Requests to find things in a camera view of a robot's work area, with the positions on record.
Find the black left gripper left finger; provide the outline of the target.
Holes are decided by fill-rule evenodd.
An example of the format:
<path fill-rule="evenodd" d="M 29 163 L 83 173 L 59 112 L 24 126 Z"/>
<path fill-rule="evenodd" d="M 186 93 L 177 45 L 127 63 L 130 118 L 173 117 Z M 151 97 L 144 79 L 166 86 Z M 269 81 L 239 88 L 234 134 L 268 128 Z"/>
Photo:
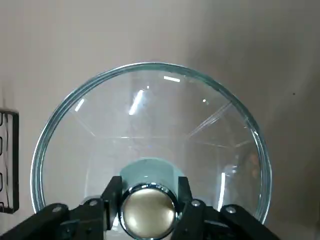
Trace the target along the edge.
<path fill-rule="evenodd" d="M 53 203 L 0 236 L 2 240 L 103 240 L 112 228 L 123 192 L 121 176 L 113 176 L 99 197 L 74 209 Z"/>

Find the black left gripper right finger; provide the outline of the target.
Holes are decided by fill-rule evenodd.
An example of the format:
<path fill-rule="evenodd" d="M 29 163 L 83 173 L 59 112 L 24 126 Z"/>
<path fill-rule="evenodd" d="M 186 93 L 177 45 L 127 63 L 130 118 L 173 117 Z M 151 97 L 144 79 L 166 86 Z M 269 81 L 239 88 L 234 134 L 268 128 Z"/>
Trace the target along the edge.
<path fill-rule="evenodd" d="M 182 214 L 173 228 L 173 240 L 278 240 L 279 237 L 243 207 L 225 205 L 220 211 L 192 196 L 188 178 L 178 178 Z"/>

